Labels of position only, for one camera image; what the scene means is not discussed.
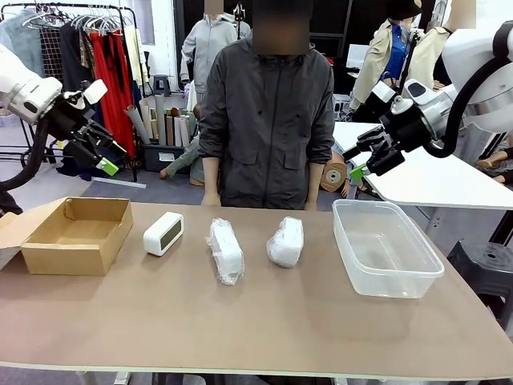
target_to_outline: cardboard box flap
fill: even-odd
[[[22,215],[0,218],[0,249],[20,247],[66,199],[38,206]]]

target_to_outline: bubble wrapped package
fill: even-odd
[[[214,219],[207,243],[216,260],[220,281],[225,285],[235,285],[244,273],[244,256],[235,238],[232,224],[224,219]]]
[[[291,268],[299,261],[304,242],[303,222],[286,217],[281,221],[276,234],[267,242],[267,254],[277,265]]]

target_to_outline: gray floor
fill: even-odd
[[[0,127],[0,136],[3,143],[22,144],[19,128]],[[0,162],[0,180],[13,176],[19,172],[21,165],[16,160]],[[121,172],[116,178],[131,181],[129,172]],[[126,197],[135,202],[169,203],[182,205],[198,205],[203,196],[203,189],[191,186],[188,178],[178,176],[174,180],[160,180],[157,173],[139,172],[139,182],[147,184],[146,189],[130,188],[104,183],[89,183],[78,177],[62,176],[55,171],[54,165],[44,164],[40,173],[28,184],[13,191],[17,202],[24,208],[30,209],[37,205],[67,196],[85,197]],[[318,206],[321,211],[330,211],[333,201],[338,199],[335,193],[321,192]],[[361,199],[373,199],[362,195]],[[412,207],[403,208],[421,227],[425,227],[427,219]],[[469,209],[449,209],[440,226],[435,244],[444,254],[449,253],[454,244],[463,238],[474,241],[487,241],[495,227],[502,218],[503,212]],[[113,383],[115,374],[99,374],[99,385]],[[135,374],[132,384],[143,385],[151,382],[149,374]],[[188,385],[194,381],[188,379]],[[236,376],[230,379],[233,384],[261,385],[258,379],[252,376]],[[0,385],[55,385],[79,384],[78,377],[73,372],[64,371],[29,371],[15,368],[0,367]],[[360,380],[350,380],[349,385],[363,385]],[[404,385],[406,383],[393,381],[389,385]]]

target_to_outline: red garment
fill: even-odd
[[[103,122],[115,141],[127,150],[129,156],[134,156],[132,124],[130,118],[124,113],[124,110],[133,102],[121,36],[113,34],[100,36],[98,32],[92,32],[91,41],[95,56],[96,78],[103,80],[107,86],[107,93],[100,100]]]

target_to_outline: open cardboard box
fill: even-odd
[[[32,274],[105,275],[133,225],[128,199],[64,198],[0,219],[0,249]]]

